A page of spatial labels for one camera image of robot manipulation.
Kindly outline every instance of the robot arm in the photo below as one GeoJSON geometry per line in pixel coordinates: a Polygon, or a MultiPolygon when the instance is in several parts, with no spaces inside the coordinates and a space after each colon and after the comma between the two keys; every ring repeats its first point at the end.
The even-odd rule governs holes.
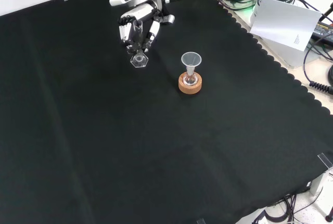
{"type": "MultiPolygon", "coordinates": [[[[143,52],[149,51],[159,32],[160,24],[170,24],[175,20],[174,16],[166,16],[162,13],[162,0],[110,0],[110,4],[111,6],[128,4],[129,7],[133,7],[132,10],[123,14],[118,21],[121,41],[126,45],[127,52],[134,54],[132,59],[135,56],[138,56],[138,59],[142,59],[142,56],[145,58],[146,56],[143,52]],[[142,34],[143,23],[150,19],[153,20],[153,23],[146,39],[137,37],[137,26],[140,25],[140,34],[142,34]]],[[[132,60],[131,63],[135,67],[145,66],[142,64],[135,65],[132,60]]]]}

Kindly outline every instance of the wooden base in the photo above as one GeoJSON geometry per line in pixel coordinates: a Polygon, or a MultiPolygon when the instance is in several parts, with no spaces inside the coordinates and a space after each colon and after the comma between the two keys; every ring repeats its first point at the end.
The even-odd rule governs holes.
{"type": "Polygon", "coordinates": [[[201,87],[202,87],[202,78],[201,78],[201,76],[198,73],[196,73],[196,75],[198,77],[198,83],[196,85],[189,86],[189,85],[184,84],[184,82],[183,82],[183,77],[184,77],[185,74],[186,74],[186,72],[182,73],[181,76],[178,79],[179,89],[183,93],[188,94],[188,95],[193,95],[193,94],[198,93],[201,90],[201,87]]]}

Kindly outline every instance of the round wooden block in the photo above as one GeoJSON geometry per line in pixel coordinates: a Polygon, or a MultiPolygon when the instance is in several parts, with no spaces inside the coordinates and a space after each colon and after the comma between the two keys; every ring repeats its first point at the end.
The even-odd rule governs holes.
{"type": "Polygon", "coordinates": [[[195,73],[198,77],[198,83],[196,85],[189,86],[189,85],[184,84],[184,82],[183,82],[183,77],[184,77],[185,74],[186,74],[186,72],[182,73],[181,76],[178,79],[179,89],[183,93],[188,94],[188,95],[193,95],[193,94],[198,93],[201,90],[201,87],[202,87],[202,78],[201,78],[201,76],[198,73],[195,73]]]}

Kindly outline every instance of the black tablecloth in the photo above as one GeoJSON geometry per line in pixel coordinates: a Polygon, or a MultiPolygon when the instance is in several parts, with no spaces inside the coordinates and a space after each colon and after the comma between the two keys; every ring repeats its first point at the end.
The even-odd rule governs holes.
{"type": "Polygon", "coordinates": [[[216,1],[168,9],[144,69],[108,0],[0,18],[0,223],[232,224],[325,170],[329,111],[216,1]]]}

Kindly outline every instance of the white paper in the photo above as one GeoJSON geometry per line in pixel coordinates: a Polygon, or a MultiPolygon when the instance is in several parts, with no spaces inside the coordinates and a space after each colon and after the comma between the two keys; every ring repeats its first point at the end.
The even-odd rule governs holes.
{"type": "Polygon", "coordinates": [[[321,13],[277,0],[261,0],[250,33],[304,51],[321,13]]]}

